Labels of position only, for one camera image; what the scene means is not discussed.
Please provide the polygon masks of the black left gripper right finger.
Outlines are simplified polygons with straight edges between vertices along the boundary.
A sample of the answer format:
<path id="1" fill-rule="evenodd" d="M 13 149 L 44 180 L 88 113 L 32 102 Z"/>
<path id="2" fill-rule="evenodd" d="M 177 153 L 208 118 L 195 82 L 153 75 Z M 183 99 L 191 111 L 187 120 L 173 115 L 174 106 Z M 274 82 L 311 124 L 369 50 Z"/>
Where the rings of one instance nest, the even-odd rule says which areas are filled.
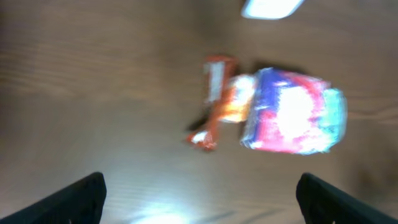
<path id="1" fill-rule="evenodd" d="M 297 184 L 296 199 L 306 224 L 397 224 L 395 218 L 307 172 Z"/>

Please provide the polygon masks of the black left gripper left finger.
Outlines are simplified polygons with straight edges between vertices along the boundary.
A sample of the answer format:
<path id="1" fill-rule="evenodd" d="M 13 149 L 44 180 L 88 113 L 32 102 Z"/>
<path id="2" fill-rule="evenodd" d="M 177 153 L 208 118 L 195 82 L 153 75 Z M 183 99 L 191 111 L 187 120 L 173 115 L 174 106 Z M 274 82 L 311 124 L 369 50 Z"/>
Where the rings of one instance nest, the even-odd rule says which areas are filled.
<path id="1" fill-rule="evenodd" d="M 1 219 L 1 224 L 99 224 L 106 198 L 104 175 L 94 172 Z"/>

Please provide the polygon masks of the teal snack packet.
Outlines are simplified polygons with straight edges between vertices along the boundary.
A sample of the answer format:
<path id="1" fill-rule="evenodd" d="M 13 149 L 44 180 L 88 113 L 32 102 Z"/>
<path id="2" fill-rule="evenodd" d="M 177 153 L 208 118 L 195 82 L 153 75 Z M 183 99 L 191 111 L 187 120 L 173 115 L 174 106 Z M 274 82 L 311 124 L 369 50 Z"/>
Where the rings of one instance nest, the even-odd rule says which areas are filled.
<path id="1" fill-rule="evenodd" d="M 347 120 L 346 98 L 341 90 L 329 88 L 322 93 L 324 99 L 323 115 L 319 120 L 319 128 L 325 139 L 324 151 L 339 143 L 345 135 Z"/>

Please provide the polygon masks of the red purple noodle packet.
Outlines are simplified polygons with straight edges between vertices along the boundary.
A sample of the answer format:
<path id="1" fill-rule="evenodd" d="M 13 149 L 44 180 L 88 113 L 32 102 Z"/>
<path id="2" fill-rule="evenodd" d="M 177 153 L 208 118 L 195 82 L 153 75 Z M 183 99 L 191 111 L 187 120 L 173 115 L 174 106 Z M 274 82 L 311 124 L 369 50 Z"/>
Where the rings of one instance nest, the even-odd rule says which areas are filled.
<path id="1" fill-rule="evenodd" d="M 326 152 L 330 138 L 319 125 L 325 114 L 320 78 L 276 68 L 256 72 L 257 85 L 241 144 L 290 154 Z"/>

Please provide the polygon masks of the small orange yellow packet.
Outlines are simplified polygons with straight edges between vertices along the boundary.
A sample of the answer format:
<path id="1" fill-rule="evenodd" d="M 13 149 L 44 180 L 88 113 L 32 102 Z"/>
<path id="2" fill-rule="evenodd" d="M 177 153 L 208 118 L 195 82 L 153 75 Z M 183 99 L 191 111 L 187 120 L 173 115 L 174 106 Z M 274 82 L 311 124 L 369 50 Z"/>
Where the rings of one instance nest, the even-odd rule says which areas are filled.
<path id="1" fill-rule="evenodd" d="M 255 90 L 256 77 L 254 75 L 240 74 L 233 77 L 227 86 L 220 121 L 240 123 L 247 120 Z"/>

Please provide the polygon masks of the orange snack bar wrapper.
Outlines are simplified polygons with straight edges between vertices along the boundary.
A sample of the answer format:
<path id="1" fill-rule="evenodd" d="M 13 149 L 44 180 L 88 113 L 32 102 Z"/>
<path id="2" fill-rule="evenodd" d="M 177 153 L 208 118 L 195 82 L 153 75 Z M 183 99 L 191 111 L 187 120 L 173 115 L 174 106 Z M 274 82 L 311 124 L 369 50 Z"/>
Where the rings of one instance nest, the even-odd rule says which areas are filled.
<path id="1" fill-rule="evenodd" d="M 206 152 L 214 151 L 218 140 L 219 119 L 226 101 L 230 78 L 235 74 L 238 60 L 230 55 L 207 56 L 203 64 L 205 98 L 203 114 L 188 125 L 187 142 Z"/>

